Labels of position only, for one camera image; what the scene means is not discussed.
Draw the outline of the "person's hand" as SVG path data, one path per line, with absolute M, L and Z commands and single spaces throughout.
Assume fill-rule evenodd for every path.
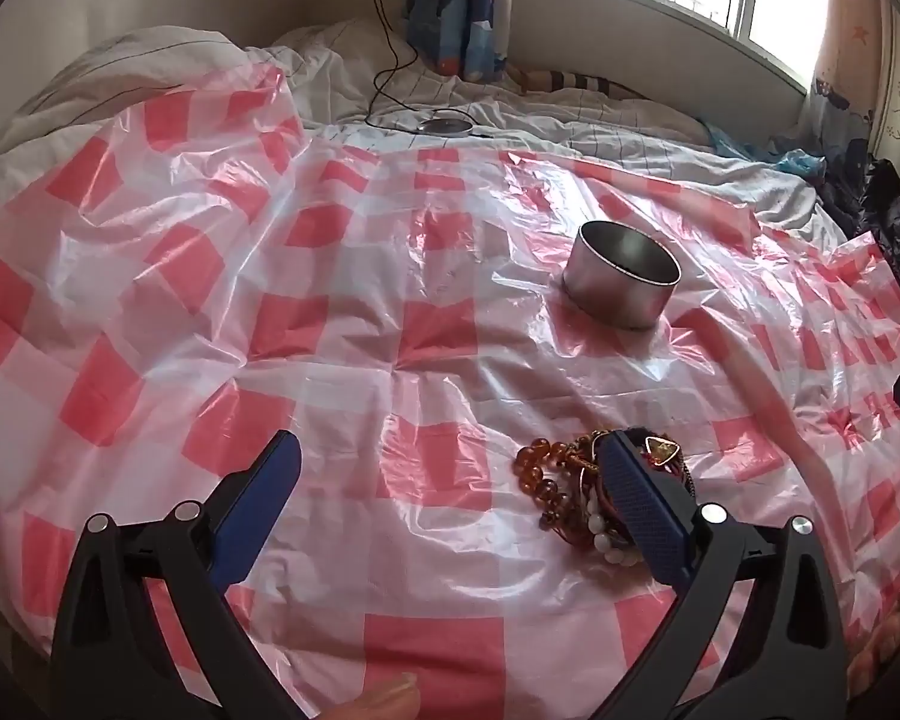
M 366 689 L 351 702 L 320 713 L 318 720 L 416 720 L 420 711 L 418 678 L 403 673 Z

